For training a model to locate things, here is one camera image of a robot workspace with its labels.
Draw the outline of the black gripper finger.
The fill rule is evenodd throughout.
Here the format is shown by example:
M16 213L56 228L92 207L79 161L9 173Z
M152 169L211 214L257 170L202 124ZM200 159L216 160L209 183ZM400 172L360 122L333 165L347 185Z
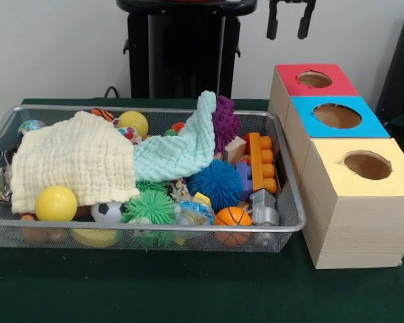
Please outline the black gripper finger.
M277 36L277 0L271 0L269 2L269 17L267 24L267 38L270 40L275 40Z
M312 0L304 0L303 3L306 4L306 7L298 28L299 39L305 39L308 36L308 30L310 27L310 21L312 17Z

